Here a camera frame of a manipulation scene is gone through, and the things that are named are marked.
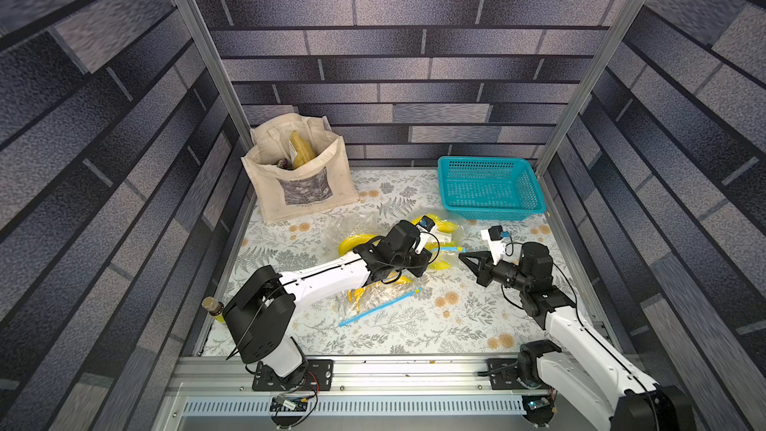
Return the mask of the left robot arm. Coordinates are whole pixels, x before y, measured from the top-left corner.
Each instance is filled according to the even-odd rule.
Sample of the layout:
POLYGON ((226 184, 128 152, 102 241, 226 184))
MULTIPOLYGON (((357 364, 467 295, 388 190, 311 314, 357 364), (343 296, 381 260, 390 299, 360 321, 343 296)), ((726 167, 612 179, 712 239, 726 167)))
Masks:
POLYGON ((243 364, 260 363, 293 385, 307 373, 308 360, 287 329, 293 315, 317 301, 363 289, 373 283, 390 285, 403 271, 422 277, 436 241, 435 222, 399 221, 384 237, 377 235, 334 261, 302 271, 278 273, 261 267, 223 308, 223 320, 233 339, 229 357, 243 364))

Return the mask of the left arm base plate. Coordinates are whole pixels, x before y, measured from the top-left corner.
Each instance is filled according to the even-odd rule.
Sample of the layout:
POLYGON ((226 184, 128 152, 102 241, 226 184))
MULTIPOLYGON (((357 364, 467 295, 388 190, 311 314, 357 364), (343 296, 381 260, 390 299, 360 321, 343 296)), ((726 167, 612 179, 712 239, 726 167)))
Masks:
POLYGON ((335 362, 331 359, 308 359, 285 377, 278 376, 274 370, 262 362, 251 373, 251 389, 259 392, 289 391, 299 385, 313 391, 331 389, 335 362))

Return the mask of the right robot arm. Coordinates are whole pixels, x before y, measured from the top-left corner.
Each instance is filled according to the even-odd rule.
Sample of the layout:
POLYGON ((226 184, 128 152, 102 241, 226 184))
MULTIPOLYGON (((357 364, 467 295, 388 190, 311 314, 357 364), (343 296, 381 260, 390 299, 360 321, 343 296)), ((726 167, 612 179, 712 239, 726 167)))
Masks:
POLYGON ((690 399, 663 386, 603 338, 578 311, 576 295, 555 284, 558 270, 540 243, 523 243, 518 263, 505 259, 505 245, 461 253, 478 285, 498 283, 518 291, 522 310, 549 335, 520 348, 517 376, 524 385, 546 385, 562 394, 598 430, 693 430, 690 399))

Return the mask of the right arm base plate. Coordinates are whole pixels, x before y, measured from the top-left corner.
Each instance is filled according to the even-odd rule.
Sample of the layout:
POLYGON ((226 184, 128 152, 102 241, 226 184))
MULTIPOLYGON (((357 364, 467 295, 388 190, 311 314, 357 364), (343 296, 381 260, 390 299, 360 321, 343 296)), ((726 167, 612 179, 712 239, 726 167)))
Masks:
POLYGON ((516 358, 490 358, 486 361, 486 367, 477 375, 488 378, 493 390, 552 390, 526 358, 522 362, 516 358))

